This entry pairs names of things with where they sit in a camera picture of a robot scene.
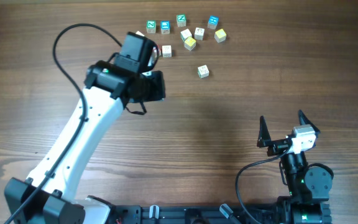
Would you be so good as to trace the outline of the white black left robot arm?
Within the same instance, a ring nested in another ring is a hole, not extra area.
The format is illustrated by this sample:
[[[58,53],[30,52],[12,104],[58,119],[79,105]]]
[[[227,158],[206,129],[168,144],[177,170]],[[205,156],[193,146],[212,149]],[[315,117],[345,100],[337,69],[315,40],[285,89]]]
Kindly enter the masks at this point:
[[[47,155],[26,180],[4,189],[8,223],[107,223],[115,206],[88,196],[75,200],[81,176],[101,138],[129,103],[165,98],[163,74],[150,62],[131,69],[117,62],[90,66],[80,100]]]

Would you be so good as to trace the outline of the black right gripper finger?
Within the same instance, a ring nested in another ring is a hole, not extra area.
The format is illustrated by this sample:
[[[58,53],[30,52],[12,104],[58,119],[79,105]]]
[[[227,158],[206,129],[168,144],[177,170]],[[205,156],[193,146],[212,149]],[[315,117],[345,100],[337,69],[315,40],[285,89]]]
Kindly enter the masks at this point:
[[[257,138],[257,147],[269,147],[272,144],[270,133],[264,116],[259,119],[259,135]]]
[[[300,125],[309,124],[315,131],[315,134],[320,134],[320,130],[306,117],[306,115],[304,114],[304,112],[302,110],[298,110],[298,119],[299,119]]]

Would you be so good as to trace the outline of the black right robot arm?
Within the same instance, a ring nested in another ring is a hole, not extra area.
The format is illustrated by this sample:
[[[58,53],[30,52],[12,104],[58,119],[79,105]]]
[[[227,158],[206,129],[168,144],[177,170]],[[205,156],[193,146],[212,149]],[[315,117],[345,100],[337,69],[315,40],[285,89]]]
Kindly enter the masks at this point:
[[[257,147],[266,147],[268,156],[279,156],[282,182],[290,195],[275,203],[275,223],[332,223],[327,201],[334,173],[321,163],[309,164],[305,152],[316,146],[320,130],[299,110],[300,124],[284,139],[272,140],[263,116],[260,117]]]

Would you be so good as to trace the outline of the white green edged block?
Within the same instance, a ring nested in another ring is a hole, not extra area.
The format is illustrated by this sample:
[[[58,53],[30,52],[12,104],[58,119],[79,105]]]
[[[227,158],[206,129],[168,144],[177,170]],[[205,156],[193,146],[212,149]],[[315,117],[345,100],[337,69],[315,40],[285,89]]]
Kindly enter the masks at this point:
[[[187,38],[192,37],[192,33],[190,32],[189,29],[185,29],[180,32],[180,37],[181,37],[182,41],[184,42]]]

